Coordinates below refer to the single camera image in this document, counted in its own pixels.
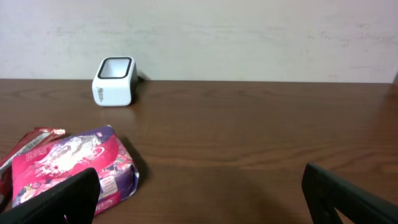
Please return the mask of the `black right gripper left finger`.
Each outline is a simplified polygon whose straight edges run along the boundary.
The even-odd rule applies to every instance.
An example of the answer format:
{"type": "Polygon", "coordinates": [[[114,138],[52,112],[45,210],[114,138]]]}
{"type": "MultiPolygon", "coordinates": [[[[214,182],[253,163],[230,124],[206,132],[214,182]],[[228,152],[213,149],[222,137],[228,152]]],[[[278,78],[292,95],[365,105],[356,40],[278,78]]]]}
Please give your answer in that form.
{"type": "Polygon", "coordinates": [[[3,213],[1,224],[90,224],[99,194],[97,172],[94,168],[87,168],[3,213]]]}

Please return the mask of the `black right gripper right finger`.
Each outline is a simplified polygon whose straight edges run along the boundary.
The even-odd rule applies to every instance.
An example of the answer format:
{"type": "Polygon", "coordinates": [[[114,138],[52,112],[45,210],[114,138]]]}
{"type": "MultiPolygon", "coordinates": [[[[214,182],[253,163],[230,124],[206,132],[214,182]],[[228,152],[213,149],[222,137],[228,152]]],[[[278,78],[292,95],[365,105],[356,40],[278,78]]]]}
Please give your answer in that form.
{"type": "Polygon", "coordinates": [[[341,212],[353,223],[397,223],[397,205],[309,163],[302,191],[314,223],[341,223],[341,212]]]}

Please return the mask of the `pink purple pad package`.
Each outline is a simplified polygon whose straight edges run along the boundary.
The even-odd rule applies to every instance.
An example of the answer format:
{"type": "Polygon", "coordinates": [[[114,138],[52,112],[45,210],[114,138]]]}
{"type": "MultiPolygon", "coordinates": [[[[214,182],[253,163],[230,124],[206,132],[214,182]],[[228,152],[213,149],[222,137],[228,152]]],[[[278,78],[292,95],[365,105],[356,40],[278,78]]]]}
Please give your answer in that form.
{"type": "Polygon", "coordinates": [[[71,176],[94,168],[100,182],[95,213],[136,192],[139,173],[114,129],[103,126],[36,147],[12,160],[12,205],[38,196],[71,176]]]}

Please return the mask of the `orange red snack bar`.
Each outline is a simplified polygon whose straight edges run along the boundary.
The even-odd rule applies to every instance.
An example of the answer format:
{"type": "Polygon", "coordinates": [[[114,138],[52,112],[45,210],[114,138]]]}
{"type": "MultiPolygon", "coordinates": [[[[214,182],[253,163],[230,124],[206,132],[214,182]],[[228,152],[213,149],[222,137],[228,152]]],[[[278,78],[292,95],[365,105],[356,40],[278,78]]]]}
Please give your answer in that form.
{"type": "Polygon", "coordinates": [[[1,159],[1,212],[12,196],[12,160],[14,157],[31,149],[57,140],[66,135],[60,128],[36,127],[25,134],[17,144],[1,159]]]}

